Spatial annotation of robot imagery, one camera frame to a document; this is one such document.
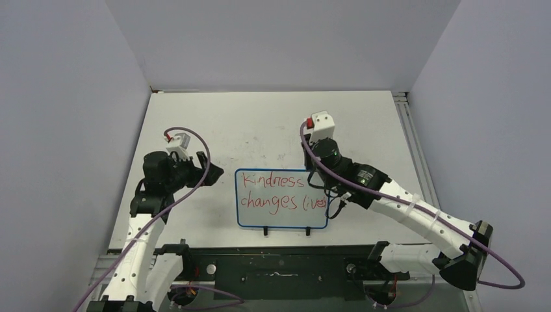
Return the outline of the blue framed whiteboard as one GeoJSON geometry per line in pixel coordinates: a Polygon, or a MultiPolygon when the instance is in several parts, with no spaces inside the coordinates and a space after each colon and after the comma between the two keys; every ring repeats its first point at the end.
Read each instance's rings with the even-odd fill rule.
{"type": "Polygon", "coordinates": [[[328,196],[304,169],[239,168],[234,173],[237,224],[243,228],[324,229],[328,196]]]}

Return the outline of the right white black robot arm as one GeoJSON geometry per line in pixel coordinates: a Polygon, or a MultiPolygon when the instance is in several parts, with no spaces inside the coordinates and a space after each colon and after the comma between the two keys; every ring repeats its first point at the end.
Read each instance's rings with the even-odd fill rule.
{"type": "Polygon", "coordinates": [[[367,267],[375,278],[390,274],[438,275],[450,285],[474,291],[486,262],[493,228],[486,222],[454,218],[405,190],[389,175],[340,154],[330,138],[302,144],[307,171],[322,180],[319,188],[340,200],[385,215],[425,239],[421,244],[378,242],[367,267]]]}

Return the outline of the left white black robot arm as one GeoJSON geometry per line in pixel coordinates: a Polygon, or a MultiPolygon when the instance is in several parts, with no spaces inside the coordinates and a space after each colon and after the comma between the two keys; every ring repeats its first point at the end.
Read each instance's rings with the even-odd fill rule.
{"type": "Polygon", "coordinates": [[[109,268],[113,274],[107,287],[87,311],[157,311],[172,281],[192,275],[194,262],[185,243],[163,246],[167,258],[159,265],[151,260],[170,211],[181,203],[175,193],[188,188],[183,196],[188,198],[198,188],[215,184],[224,172],[211,162],[209,151],[196,156],[200,166],[192,158],[184,159],[181,152],[154,151],[144,156],[144,176],[130,204],[127,240],[109,268]]]}

